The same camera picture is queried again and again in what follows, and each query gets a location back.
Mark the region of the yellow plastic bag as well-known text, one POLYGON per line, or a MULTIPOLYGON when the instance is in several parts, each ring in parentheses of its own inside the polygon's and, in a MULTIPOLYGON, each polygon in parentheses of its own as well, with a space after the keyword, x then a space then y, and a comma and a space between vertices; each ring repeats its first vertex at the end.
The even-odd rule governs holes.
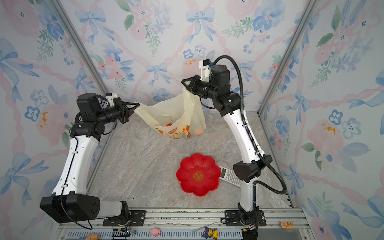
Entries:
POLYGON ((186 88, 183 88, 182 94, 153 106, 140 104, 135 113, 148 126, 167 138, 190 139, 206 129, 200 98, 186 88))

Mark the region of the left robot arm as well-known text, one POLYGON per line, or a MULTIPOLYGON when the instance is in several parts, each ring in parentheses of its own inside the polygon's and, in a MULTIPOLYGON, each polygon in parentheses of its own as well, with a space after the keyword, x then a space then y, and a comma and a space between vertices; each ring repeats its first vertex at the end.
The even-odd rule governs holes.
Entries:
POLYGON ((70 129, 69 154, 49 197, 43 197, 40 208, 59 224, 106 219, 117 225, 128 225, 132 214, 125 201, 101 201, 87 195, 87 179, 94 152, 105 135, 106 125, 125 124, 139 103, 122 101, 113 93, 82 94, 77 99, 79 113, 70 129))

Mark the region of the red flower-shaped bowl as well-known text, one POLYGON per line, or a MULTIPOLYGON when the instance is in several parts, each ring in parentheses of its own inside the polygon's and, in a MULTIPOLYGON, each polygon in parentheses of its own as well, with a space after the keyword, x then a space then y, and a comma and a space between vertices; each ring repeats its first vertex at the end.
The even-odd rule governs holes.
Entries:
POLYGON ((184 158, 176 177, 181 189, 188 194, 204 197, 219 187, 221 170, 214 158, 199 153, 184 158))

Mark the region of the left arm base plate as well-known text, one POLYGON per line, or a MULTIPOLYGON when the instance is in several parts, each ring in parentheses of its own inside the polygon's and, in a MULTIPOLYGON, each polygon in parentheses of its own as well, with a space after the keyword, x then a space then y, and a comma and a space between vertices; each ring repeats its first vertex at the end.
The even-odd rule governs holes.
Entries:
POLYGON ((104 227, 142 227, 146 218, 145 210, 130 210, 117 217, 104 219, 104 227))

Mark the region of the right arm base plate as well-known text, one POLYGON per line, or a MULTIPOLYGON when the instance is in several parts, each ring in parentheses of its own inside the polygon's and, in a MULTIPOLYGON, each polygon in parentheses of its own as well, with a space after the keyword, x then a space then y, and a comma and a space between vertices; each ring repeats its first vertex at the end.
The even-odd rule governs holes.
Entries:
POLYGON ((255 210, 245 213, 240 210, 226 210, 225 217, 221 219, 221 223, 227 227, 251 227, 255 224, 258 227, 267 225, 266 217, 262 210, 255 210))

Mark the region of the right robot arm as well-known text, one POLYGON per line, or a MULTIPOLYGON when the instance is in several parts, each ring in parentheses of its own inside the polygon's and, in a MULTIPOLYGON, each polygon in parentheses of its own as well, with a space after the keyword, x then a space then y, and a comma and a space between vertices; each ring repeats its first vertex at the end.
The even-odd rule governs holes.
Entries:
POLYGON ((257 209, 254 183, 259 180, 261 171, 266 166, 264 161, 271 163, 272 157, 266 155, 255 140, 241 105, 241 96, 231 90, 228 68, 225 65, 204 66, 201 73, 201 76, 195 75, 182 80, 182 84, 190 93, 212 100, 214 108, 234 134, 242 156, 242 160, 233 166, 241 181, 239 218, 244 225, 255 224, 260 212, 257 209))

